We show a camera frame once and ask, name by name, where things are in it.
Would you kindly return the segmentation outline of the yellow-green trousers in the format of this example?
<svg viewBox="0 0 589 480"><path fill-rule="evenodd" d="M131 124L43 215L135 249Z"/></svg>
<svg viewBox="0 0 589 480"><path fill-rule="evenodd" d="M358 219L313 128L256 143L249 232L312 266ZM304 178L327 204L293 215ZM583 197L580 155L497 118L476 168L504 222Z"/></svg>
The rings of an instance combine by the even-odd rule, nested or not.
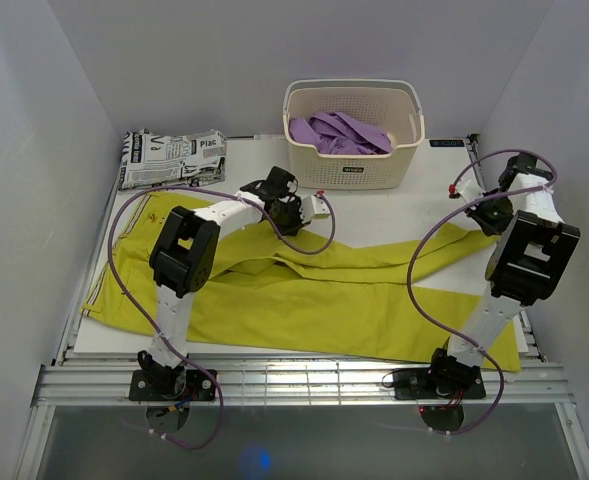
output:
<svg viewBox="0 0 589 480"><path fill-rule="evenodd" d="M171 193L143 197L117 236L81 307L75 349L132 353L149 344L156 285L151 249L172 208L203 201ZM492 245L476 230L444 226L425 246L415 241L355 248L312 232L291 245L267 223L219 244L213 271L197 293L187 339L232 345L426 362L461 329L480 300L474 287L425 288L420 280Z"/></svg>

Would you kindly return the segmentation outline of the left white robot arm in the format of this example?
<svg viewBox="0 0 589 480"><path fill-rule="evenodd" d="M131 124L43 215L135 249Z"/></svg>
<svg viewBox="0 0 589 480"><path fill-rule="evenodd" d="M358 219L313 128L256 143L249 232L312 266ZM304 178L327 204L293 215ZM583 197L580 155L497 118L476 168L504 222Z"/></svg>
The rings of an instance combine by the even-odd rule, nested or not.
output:
<svg viewBox="0 0 589 480"><path fill-rule="evenodd" d="M186 387L181 358L187 355L187 330L196 293L213 271L220 240L267 218L281 235L293 236L326 210L313 196L290 191L295 177L280 167L265 180L243 187L207 207L174 207L152 249L149 266L156 284L156 314L150 348L138 362L152 388L164 399L179 397Z"/></svg>

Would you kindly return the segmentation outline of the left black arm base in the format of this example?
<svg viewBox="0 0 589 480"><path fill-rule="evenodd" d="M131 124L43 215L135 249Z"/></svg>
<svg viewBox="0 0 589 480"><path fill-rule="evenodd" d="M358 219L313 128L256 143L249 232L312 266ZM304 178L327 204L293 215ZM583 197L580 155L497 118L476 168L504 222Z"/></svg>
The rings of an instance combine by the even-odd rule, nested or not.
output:
<svg viewBox="0 0 589 480"><path fill-rule="evenodd" d="M169 375L136 370L128 392L129 401L146 405L148 425L168 433L176 433L186 425L193 404L215 398L214 384L206 375L182 368Z"/></svg>

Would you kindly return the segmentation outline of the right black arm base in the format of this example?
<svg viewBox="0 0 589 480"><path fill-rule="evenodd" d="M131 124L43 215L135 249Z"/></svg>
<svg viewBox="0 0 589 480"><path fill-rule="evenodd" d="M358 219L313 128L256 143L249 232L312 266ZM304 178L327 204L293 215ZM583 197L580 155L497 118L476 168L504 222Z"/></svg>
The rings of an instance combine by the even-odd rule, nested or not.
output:
<svg viewBox="0 0 589 480"><path fill-rule="evenodd" d="M443 434L459 432L464 422L464 400L482 400L486 390L481 379L464 390L461 387L437 386L428 378L428 368L394 369L382 378L383 388L393 391L395 400L418 402L419 415L432 431Z"/></svg>

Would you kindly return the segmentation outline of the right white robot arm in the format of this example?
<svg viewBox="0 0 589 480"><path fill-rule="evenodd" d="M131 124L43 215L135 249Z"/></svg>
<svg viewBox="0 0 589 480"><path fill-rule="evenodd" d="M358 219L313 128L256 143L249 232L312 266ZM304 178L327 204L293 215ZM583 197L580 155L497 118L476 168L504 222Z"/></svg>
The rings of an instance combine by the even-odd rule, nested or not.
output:
<svg viewBox="0 0 589 480"><path fill-rule="evenodd" d="M580 230L556 211L550 183L555 173L541 168L532 153L507 160L490 191L456 180L452 198L468 204L465 214L487 236L498 238L484 278L481 300L460 335L435 350L426 371L428 390L438 397L461 395L481 385L483 353L525 308L548 299L578 244Z"/></svg>

